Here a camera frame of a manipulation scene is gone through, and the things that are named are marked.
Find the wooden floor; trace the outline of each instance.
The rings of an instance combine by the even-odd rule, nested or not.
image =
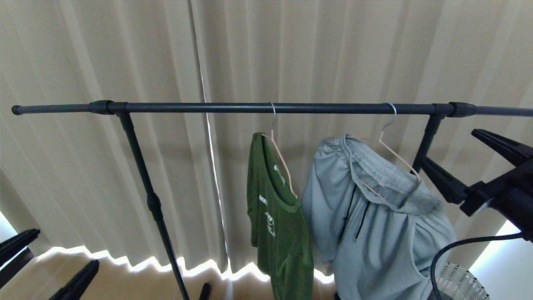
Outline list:
[[[91,258],[84,254],[56,253],[34,258],[13,279],[0,289],[1,300],[49,299],[64,286]],[[152,265],[132,272],[126,265],[116,265],[109,258],[100,258],[100,269],[82,300],[92,299],[182,299],[172,271],[159,272]],[[198,299],[204,282],[212,286],[210,299],[273,299],[270,282],[263,282],[248,273],[236,281],[220,277],[207,269],[194,277],[184,278],[191,299]],[[315,279],[314,299],[333,299],[333,283],[322,284]]]

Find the curtain fold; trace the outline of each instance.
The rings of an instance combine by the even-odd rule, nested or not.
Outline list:
[[[533,3],[519,0],[1,2],[0,209],[17,230],[42,230],[31,245],[37,255],[85,245],[127,255],[133,265],[150,256],[167,264],[117,118],[14,116],[12,105],[110,99],[532,107],[532,14]],[[132,114],[187,268],[214,259],[224,271],[229,258],[235,272],[255,261],[248,153],[252,133],[268,132],[272,118]],[[427,118],[398,116],[384,141],[412,163]],[[297,194],[320,140],[377,137],[390,119],[278,115],[276,139]],[[511,169],[470,136],[474,128],[533,144],[530,118],[444,119],[429,157],[469,185]],[[490,210],[469,218],[452,204],[447,213],[459,238],[494,234],[504,221]],[[450,260],[468,267],[483,248],[465,246]]]

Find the gray shorts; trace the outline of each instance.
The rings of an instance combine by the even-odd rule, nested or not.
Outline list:
[[[316,262],[333,263],[341,299],[425,300],[433,256],[456,239],[444,206],[416,176],[347,136],[321,142],[305,186]]]

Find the clothes hanger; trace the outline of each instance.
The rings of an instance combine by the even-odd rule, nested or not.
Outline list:
[[[355,139],[355,140],[369,140],[369,141],[376,141],[378,142],[379,144],[383,145],[387,150],[389,150],[394,156],[396,156],[401,162],[403,162],[406,166],[408,166],[411,171],[413,172],[413,174],[416,175],[416,178],[418,180],[418,182],[422,181],[422,179],[420,178],[420,175],[418,174],[417,171],[415,171],[415,169],[413,169],[411,167],[410,164],[408,164],[403,158],[401,158],[393,149],[391,149],[389,146],[387,146],[384,142],[383,142],[383,133],[385,132],[385,128],[389,125],[391,125],[392,123],[394,123],[396,121],[396,116],[397,116],[397,111],[396,111],[396,107],[394,106],[394,104],[392,103],[388,103],[388,105],[392,106],[392,109],[394,109],[394,118],[392,119],[392,121],[390,121],[389,123],[387,123],[382,129],[381,129],[381,133],[379,134],[379,139],[369,139],[369,138],[359,138],[359,137],[348,137],[350,139]],[[375,190],[373,190],[371,187],[369,187],[366,183],[363,183],[364,186],[367,187],[367,189],[369,189],[371,192],[373,192],[376,196],[378,196],[379,198],[381,198],[382,200],[385,200],[383,197],[381,197],[381,195],[379,195]]]
[[[278,145],[276,144],[276,141],[274,140],[274,126],[276,125],[277,115],[276,115],[276,108],[274,107],[274,103],[270,102],[270,105],[272,105],[272,111],[274,112],[274,120],[272,121],[272,126],[270,127],[270,136],[267,136],[264,133],[262,133],[261,135],[268,138],[274,144],[274,148],[276,149],[276,152],[278,152],[278,156],[281,159],[281,162],[283,164],[283,167],[285,168],[285,171],[287,172],[287,177],[289,178],[290,192],[294,195],[295,198],[298,199],[298,196],[296,196],[296,193],[293,190],[293,182],[290,178],[289,168],[287,167],[287,164],[285,163],[285,160],[283,159],[283,156],[281,155]]]

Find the elastic waistband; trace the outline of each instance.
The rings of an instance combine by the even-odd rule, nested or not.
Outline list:
[[[334,143],[339,143],[340,150],[350,167],[352,180],[361,187],[369,201],[387,205],[394,211],[413,215],[429,214],[442,205],[423,181],[419,182],[415,175],[396,167],[365,143],[351,138],[348,134],[341,139],[334,140]],[[365,188],[361,184],[361,178],[372,179],[365,180],[365,184],[387,201],[383,201]]]

